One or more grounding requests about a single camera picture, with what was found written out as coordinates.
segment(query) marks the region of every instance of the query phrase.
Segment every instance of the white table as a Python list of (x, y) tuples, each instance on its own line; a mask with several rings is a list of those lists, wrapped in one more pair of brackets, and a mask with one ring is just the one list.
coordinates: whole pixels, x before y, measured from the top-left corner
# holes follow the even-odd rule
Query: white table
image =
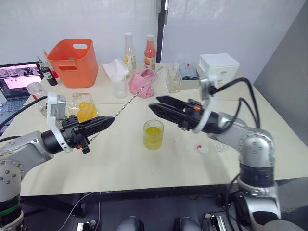
[[(116, 99), (111, 94), (111, 84), (100, 67), (94, 86), (87, 89), (68, 89), (61, 82), (55, 87), (42, 84), (49, 92), (57, 92), (71, 100), (75, 91), (91, 93), (101, 115), (114, 116), (129, 99)], [(240, 83), (218, 93), (219, 104), (214, 111), (233, 115), (238, 97), (250, 99), (247, 87)], [(167, 93), (164, 73), (154, 84), (155, 96)], [(276, 144), (275, 178), (286, 179), (308, 176), (308, 148), (294, 134), (286, 122), (255, 90), (260, 110), (261, 125), (270, 132)], [(199, 90), (182, 90), (171, 96), (181, 100), (200, 100)], [(100, 191), (133, 190), (145, 188), (225, 184), (239, 172), (238, 153), (218, 144), (205, 133), (193, 134), (182, 131), (177, 125), (159, 119), (165, 125), (162, 147), (147, 150), (142, 143), (142, 127), (149, 119), (158, 119), (148, 103), (156, 102), (137, 98), (129, 105), (107, 130), (90, 144), (91, 152), (80, 150), (58, 153), (54, 159), (41, 164), (26, 175), (21, 195), (52, 195), (88, 193)], [(252, 117), (242, 106), (239, 118), (254, 126)], [(24, 135), (33, 131), (49, 130), (46, 119), (36, 107), (18, 115), (5, 131), (3, 137)], [(207, 154), (196, 147), (206, 145)]]

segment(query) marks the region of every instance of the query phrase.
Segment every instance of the glass cup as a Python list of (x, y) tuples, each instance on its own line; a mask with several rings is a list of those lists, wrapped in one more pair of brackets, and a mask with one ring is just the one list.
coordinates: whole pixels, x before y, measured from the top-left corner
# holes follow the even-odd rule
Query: glass cup
[(79, 123), (98, 116), (98, 111), (89, 93), (74, 92), (68, 111), (71, 115), (77, 116)]
[(113, 94), (119, 99), (123, 99), (127, 96), (128, 84), (126, 82), (126, 77), (118, 80), (118, 76), (111, 76)]
[(157, 150), (162, 146), (164, 125), (155, 119), (143, 125), (143, 143), (149, 150)]

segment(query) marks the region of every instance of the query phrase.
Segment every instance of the laptop screen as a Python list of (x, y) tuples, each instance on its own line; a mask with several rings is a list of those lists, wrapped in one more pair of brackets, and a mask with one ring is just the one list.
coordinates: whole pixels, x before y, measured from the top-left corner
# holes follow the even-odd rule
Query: laptop screen
[(7, 100), (30, 96), (27, 85), (33, 82), (41, 82), (36, 62), (0, 66), (0, 89)]

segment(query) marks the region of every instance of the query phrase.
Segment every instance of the laptop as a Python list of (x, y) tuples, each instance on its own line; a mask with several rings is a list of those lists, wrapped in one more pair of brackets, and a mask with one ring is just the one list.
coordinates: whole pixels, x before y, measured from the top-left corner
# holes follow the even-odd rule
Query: laptop
[(0, 111), (0, 123), (21, 109), (27, 101), (30, 96), (27, 85), (39, 83), (42, 79), (38, 62), (0, 65), (0, 90), (7, 100)]

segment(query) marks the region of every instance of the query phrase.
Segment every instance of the tissue paper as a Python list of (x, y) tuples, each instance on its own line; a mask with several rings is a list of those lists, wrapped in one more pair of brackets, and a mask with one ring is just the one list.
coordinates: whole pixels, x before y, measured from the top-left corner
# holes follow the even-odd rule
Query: tissue paper
[(112, 82), (121, 81), (129, 74), (128, 67), (120, 59), (114, 59), (111, 63), (102, 64), (102, 66)]

